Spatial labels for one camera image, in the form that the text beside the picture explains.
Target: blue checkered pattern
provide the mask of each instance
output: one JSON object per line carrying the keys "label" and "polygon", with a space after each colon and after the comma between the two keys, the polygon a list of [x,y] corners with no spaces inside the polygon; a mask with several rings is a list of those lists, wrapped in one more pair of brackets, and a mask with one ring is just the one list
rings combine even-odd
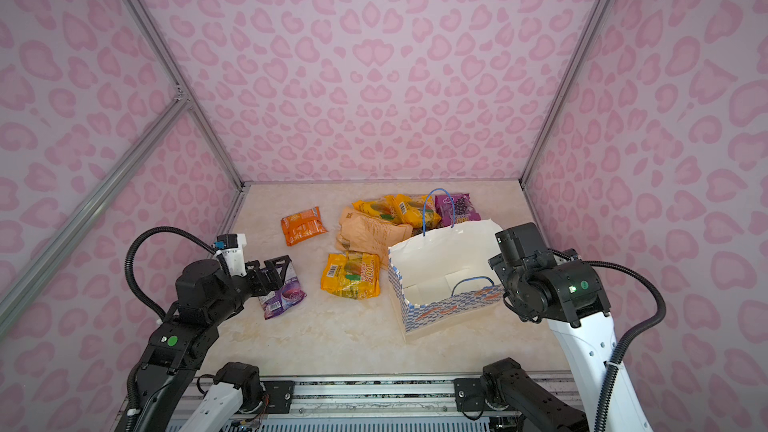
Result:
{"label": "blue checkered pattern", "polygon": [[502,300],[503,287],[493,285],[474,292],[463,292],[453,297],[443,299],[430,304],[414,305],[408,302],[402,290],[402,276],[394,264],[392,256],[389,256],[389,283],[397,294],[400,302],[400,315],[402,323],[406,326],[406,332],[415,331],[425,325],[450,317],[461,312],[471,311],[484,305],[493,304]]}

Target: orange snack package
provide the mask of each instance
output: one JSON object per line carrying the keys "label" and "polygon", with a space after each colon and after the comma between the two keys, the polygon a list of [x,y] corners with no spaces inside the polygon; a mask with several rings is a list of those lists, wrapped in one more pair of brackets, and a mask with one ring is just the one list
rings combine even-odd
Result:
{"label": "orange snack package", "polygon": [[320,207],[312,207],[280,220],[288,247],[328,232],[320,221]]}

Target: black mounting plate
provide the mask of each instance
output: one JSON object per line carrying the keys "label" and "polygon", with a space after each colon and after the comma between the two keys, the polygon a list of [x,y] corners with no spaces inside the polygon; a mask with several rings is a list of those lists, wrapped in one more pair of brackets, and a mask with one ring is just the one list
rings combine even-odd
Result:
{"label": "black mounting plate", "polygon": [[485,392],[480,379],[454,379],[453,397],[459,412],[480,412],[485,409]]}
{"label": "black mounting plate", "polygon": [[270,398],[270,403],[266,407],[267,414],[288,414],[290,412],[295,384],[293,380],[268,380],[264,382],[264,391]]}

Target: yellow snack package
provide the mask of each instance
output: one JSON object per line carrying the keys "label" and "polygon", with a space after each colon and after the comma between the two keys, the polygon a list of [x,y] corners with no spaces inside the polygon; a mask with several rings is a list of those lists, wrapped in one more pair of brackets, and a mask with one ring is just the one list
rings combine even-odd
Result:
{"label": "yellow snack package", "polygon": [[352,207],[363,214],[386,220],[396,226],[402,224],[402,220],[395,213],[386,197],[381,197],[377,200],[359,200],[352,204]]}
{"label": "yellow snack package", "polygon": [[[427,200],[427,196],[414,199],[398,194],[397,196],[386,196],[386,199],[402,223],[412,226],[414,232],[417,229],[422,229],[422,207],[424,206],[424,201]],[[435,199],[432,197],[427,202],[424,222],[426,222],[427,230],[433,229],[440,224],[440,216],[435,212]]]}
{"label": "yellow snack package", "polygon": [[379,256],[364,252],[328,254],[320,288],[339,297],[359,300],[379,295]]}

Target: heart pattern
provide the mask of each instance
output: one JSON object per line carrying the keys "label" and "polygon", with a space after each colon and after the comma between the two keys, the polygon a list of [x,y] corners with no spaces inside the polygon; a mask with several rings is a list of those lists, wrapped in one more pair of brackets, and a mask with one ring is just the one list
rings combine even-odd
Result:
{"label": "heart pattern", "polygon": [[242,177],[269,182],[519,178],[594,0],[146,1]]}
{"label": "heart pattern", "polygon": [[0,297],[174,92],[120,0],[5,0]]}
{"label": "heart pattern", "polygon": [[[617,0],[528,190],[552,245],[667,317],[626,358],[655,430],[765,430],[768,0]],[[617,332],[641,286],[600,271]]]}
{"label": "heart pattern", "polygon": [[[212,242],[233,196],[202,134],[181,117],[0,344],[4,430],[112,425],[125,376],[157,327],[125,282],[128,246],[161,225]],[[181,237],[156,235],[139,249],[136,278],[167,308],[181,270],[205,257]]]}

